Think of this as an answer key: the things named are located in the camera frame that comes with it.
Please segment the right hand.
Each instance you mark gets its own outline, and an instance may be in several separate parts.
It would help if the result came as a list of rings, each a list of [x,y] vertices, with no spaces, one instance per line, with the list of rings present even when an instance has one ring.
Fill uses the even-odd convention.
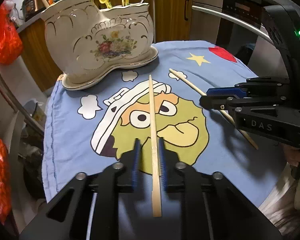
[[[297,167],[300,164],[300,149],[282,144],[287,163]]]

